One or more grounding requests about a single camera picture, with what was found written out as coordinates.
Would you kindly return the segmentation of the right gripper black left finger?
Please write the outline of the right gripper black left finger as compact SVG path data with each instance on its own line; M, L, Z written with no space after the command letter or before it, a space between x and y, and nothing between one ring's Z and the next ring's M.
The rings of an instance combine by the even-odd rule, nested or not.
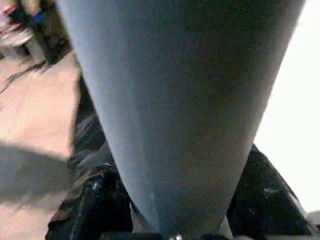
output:
M48 223L48 240L98 240L105 232L131 232L130 198L112 164L93 167L73 183Z

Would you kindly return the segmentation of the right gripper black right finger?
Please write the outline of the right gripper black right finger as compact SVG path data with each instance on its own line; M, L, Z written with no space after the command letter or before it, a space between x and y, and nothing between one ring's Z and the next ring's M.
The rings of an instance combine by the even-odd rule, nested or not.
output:
M227 219L235 236L315 236L297 196L269 159L254 145L243 169Z

